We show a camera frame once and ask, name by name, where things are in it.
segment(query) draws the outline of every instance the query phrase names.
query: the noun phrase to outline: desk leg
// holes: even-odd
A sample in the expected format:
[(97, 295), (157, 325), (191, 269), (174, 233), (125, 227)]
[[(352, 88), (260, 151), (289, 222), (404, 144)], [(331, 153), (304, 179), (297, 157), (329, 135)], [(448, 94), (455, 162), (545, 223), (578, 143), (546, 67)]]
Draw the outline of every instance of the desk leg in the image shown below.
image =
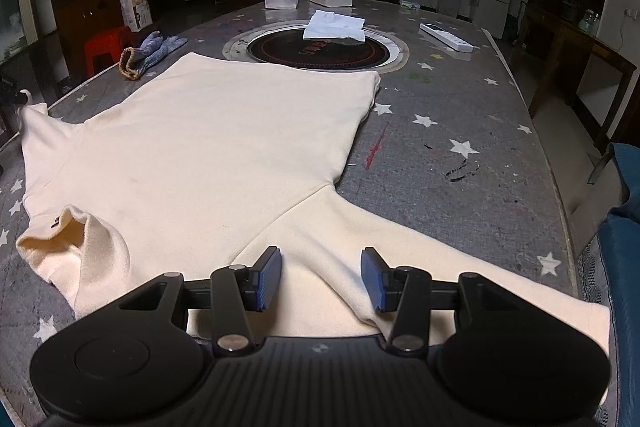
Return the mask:
[(520, 58), (524, 52), (524, 41), (527, 38), (527, 33), (529, 33), (529, 18), (527, 17), (527, 13), (525, 12), (524, 17), (522, 18), (522, 26), (520, 27), (520, 34), (518, 35), (518, 39), (516, 40), (515, 49), (513, 51), (513, 55), (511, 55), (511, 60), (509, 61), (509, 68), (511, 73), (518, 67), (520, 63)]
[(616, 91), (616, 95), (613, 97), (613, 102), (611, 102), (611, 107), (609, 107), (607, 117), (604, 119), (604, 123), (600, 128), (600, 132), (593, 142), (594, 146), (600, 151), (602, 151), (602, 149), (606, 147), (607, 143), (609, 142), (607, 133), (609, 132), (609, 128), (613, 123), (613, 119), (616, 117), (618, 111), (620, 110), (622, 99), (625, 98), (625, 93), (629, 87), (629, 83), (631, 82), (632, 74), (633, 71), (625, 71), (625, 73), (622, 74), (622, 78), (620, 79), (620, 83), (618, 84), (618, 90)]
[(549, 56), (546, 58), (545, 64), (545, 74), (542, 76), (542, 80), (540, 81), (540, 85), (536, 92), (533, 95), (533, 99), (529, 104), (529, 116), (533, 118), (540, 106), (545, 101), (546, 95), (549, 91), (549, 88), (554, 82), (554, 75), (558, 70), (558, 66), (560, 65), (560, 55), (562, 52), (562, 44), (564, 43), (564, 36), (562, 34), (562, 27), (558, 28), (558, 32), (554, 37), (554, 41), (551, 44), (551, 51), (549, 51)]

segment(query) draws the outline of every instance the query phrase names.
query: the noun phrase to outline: red paint mark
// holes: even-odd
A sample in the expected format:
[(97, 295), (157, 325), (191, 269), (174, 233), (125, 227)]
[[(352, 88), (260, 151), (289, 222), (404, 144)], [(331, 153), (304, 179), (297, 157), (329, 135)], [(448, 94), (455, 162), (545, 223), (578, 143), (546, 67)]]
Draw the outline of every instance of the red paint mark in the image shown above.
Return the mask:
[(367, 162), (365, 163), (365, 166), (364, 166), (364, 168), (367, 169), (367, 171), (369, 170), (369, 167), (371, 166), (371, 163), (373, 161), (373, 157), (376, 155), (376, 152), (378, 152), (378, 149), (380, 149), (380, 144), (382, 143), (382, 139), (385, 137), (385, 131), (386, 131), (386, 126), (387, 125), (388, 125), (388, 123), (385, 125), (385, 128), (382, 130), (382, 133), (380, 133), (380, 138), (378, 138), (378, 141), (371, 148), (371, 150), (369, 151), (369, 154), (367, 155)]

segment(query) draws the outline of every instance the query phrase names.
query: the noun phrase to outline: glass cabinet door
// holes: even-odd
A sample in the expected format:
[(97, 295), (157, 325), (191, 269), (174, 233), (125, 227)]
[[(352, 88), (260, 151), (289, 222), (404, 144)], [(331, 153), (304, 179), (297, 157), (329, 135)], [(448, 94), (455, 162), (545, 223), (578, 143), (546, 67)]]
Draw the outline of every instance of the glass cabinet door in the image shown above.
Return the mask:
[(18, 0), (0, 0), (0, 64), (26, 46)]

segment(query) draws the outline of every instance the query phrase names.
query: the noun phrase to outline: red plastic stool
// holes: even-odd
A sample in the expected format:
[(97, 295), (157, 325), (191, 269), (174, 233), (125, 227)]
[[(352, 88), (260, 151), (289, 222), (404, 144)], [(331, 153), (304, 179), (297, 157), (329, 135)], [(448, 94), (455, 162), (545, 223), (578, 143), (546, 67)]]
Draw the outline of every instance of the red plastic stool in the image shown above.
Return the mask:
[(100, 55), (109, 55), (113, 64), (120, 60), (124, 48), (133, 46), (133, 34), (128, 26), (120, 26), (112, 30), (98, 33), (84, 43), (84, 60), (86, 73), (94, 76), (94, 59)]

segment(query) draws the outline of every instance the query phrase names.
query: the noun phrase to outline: star-patterned tablecloth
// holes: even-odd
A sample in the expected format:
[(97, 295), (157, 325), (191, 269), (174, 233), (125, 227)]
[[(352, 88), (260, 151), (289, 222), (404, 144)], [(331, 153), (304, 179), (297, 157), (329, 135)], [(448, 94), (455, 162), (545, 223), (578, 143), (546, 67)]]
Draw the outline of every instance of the star-patterned tablecloth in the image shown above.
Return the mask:
[[(201, 24), (183, 32), (189, 42), (140, 81), (124, 80), (111, 68), (50, 114), (80, 123), (121, 102), (184, 54), (223, 58), (222, 48), (234, 36), (268, 23), (308, 20), (315, 8), (307, 0), (286, 12), (252, 6)], [(554, 181), (497, 48), (472, 24), (431, 12), (354, 0), (351, 14), (364, 18), (365, 28), (403, 40), (410, 56), (403, 68), (382, 75), (338, 193), (489, 263), (575, 294)], [(454, 58), (418, 31), (420, 22), (443, 26), (474, 51), (468, 60)], [(22, 421), (34, 425), (43, 416), (28, 378), (31, 355), (73, 316), (58, 291), (15, 250), (28, 224), (19, 138), (0, 152), (0, 164), (0, 390)]]

